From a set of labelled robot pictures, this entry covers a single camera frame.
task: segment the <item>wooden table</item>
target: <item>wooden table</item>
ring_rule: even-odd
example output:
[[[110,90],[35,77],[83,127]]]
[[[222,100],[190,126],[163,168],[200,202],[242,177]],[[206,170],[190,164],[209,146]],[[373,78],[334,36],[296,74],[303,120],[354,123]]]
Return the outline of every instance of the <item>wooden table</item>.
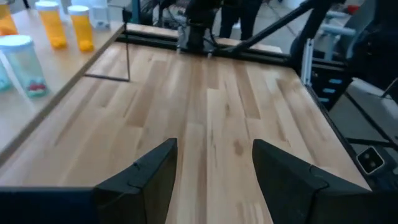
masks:
[[[54,50],[50,46],[37,11],[24,10],[14,14],[13,18],[19,33],[29,35],[34,40],[35,51],[49,84],[50,94],[40,99],[28,99],[17,84],[5,57],[1,57],[16,88],[0,94],[0,162],[4,162],[9,152],[15,150],[18,143],[37,126],[123,31],[122,22],[111,22],[109,30],[95,30],[95,51],[81,53],[72,23],[69,21],[64,26],[68,48]]]
[[[93,186],[177,137],[166,223],[272,223],[256,138],[369,188],[292,69],[129,47],[132,82],[82,78],[0,168],[1,185]],[[112,44],[89,72],[125,76],[124,53]]]

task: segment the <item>table edge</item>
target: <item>table edge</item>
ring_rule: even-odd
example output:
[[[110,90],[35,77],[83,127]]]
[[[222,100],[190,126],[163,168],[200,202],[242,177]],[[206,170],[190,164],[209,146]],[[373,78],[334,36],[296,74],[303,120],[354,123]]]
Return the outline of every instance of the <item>table edge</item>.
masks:
[[[120,24],[119,29],[109,38],[107,42],[99,48],[93,56],[82,66],[79,71],[52,97],[52,99],[29,121],[20,131],[20,133],[12,138],[0,152],[0,167],[16,152],[21,144],[32,134],[38,125],[47,117],[48,114],[61,102],[62,98],[75,86],[85,72],[99,59],[105,50],[118,38],[123,32],[124,25]]]

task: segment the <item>butcher block tabletop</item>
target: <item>butcher block tabletop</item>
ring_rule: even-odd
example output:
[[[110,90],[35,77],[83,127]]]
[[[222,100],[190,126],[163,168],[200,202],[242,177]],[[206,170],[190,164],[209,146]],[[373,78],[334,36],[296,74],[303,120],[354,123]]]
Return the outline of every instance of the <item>butcher block tabletop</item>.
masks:
[[[126,77],[125,45],[89,73]],[[131,82],[81,78],[0,167],[0,185],[94,186],[178,139],[166,223],[272,223],[252,164],[263,139],[369,188],[289,68],[129,46]]]
[[[0,54],[15,88],[0,94],[0,161],[3,155],[15,149],[15,145],[37,126],[40,121],[65,93],[85,74],[96,59],[114,42],[123,31],[122,22],[111,22],[110,29],[94,30],[95,50],[81,53],[76,43],[72,22],[64,23],[68,47],[54,50],[45,33],[44,25],[36,10],[28,9],[12,15],[20,34],[29,35],[43,68],[50,93],[38,99],[25,96],[22,87]]]

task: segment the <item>clear pill bottle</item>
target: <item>clear pill bottle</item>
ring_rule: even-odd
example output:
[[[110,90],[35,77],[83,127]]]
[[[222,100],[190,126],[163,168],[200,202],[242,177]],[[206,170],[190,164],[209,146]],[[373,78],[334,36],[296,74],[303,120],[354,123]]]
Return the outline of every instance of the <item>clear pill bottle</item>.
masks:
[[[0,61],[0,92],[8,90],[12,86],[10,79],[8,78],[7,70]]]
[[[31,37],[28,35],[1,37],[0,50],[5,54],[28,97],[41,97],[48,93],[49,89]]]

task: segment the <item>black pants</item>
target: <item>black pants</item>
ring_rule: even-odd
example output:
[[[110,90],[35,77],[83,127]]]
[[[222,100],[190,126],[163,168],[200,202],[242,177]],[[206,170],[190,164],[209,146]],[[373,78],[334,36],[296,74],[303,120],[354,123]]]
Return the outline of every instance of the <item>black pants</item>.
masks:
[[[261,7],[261,0],[245,0],[240,7],[223,6],[221,9],[220,37],[229,38],[232,26],[241,19],[241,40],[247,40],[253,36],[254,23]]]

